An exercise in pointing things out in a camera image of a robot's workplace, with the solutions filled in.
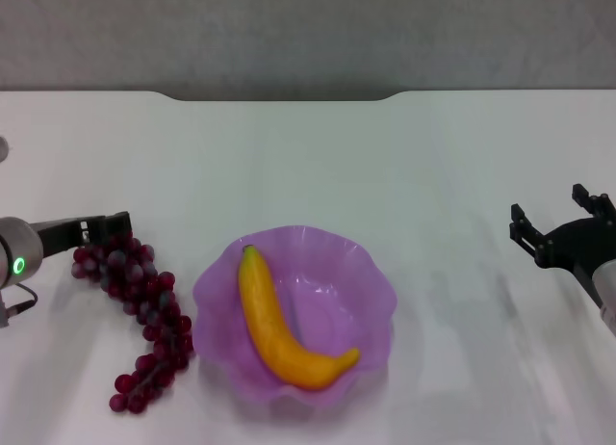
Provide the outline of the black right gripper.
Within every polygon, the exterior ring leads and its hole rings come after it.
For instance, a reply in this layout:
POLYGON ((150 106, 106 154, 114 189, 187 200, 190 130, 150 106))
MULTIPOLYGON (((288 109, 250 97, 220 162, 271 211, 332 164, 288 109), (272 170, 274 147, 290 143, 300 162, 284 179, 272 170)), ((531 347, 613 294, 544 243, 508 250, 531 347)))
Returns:
POLYGON ((608 194, 590 195, 575 184, 572 199, 594 218, 565 223, 547 235, 528 220, 519 204, 510 208, 510 239, 533 257, 542 269, 563 269, 571 273, 593 301, 606 301, 594 282, 594 274, 615 259, 615 206, 608 194))

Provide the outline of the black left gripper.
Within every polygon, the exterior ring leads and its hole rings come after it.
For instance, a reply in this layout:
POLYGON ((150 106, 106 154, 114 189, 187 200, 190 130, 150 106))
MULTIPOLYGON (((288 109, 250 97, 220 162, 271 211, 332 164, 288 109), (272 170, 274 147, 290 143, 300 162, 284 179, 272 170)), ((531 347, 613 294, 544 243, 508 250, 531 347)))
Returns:
POLYGON ((127 237, 132 233, 131 219, 123 211, 111 216, 71 218, 49 222, 37 222, 38 234, 47 258, 69 249, 101 244, 110 238, 127 237))

